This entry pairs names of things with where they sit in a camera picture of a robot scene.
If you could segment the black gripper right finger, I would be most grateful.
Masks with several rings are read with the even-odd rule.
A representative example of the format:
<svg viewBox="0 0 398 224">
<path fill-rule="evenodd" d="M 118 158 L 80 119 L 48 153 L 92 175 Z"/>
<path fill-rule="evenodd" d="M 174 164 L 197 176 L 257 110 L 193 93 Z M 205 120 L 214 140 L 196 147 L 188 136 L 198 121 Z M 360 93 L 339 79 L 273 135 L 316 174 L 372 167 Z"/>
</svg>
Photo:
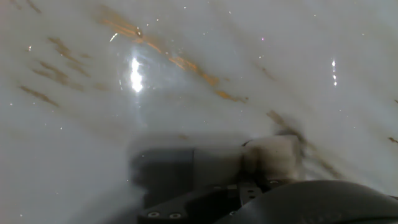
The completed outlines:
<svg viewBox="0 0 398 224">
<path fill-rule="evenodd" d="M 275 180 L 275 179 L 261 179 L 259 181 L 259 186 L 262 190 L 272 190 L 284 184 L 283 180 Z"/>
</svg>

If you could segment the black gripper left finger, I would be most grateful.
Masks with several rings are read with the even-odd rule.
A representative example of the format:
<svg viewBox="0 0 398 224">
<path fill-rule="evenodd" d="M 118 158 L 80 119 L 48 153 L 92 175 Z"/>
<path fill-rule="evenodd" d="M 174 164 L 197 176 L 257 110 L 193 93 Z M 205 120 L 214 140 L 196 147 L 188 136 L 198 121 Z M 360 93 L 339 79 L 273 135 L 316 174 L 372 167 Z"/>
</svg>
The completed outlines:
<svg viewBox="0 0 398 224">
<path fill-rule="evenodd" d="M 149 207 L 138 224 L 209 224 L 234 215 L 262 194 L 254 182 L 207 186 Z"/>
</svg>

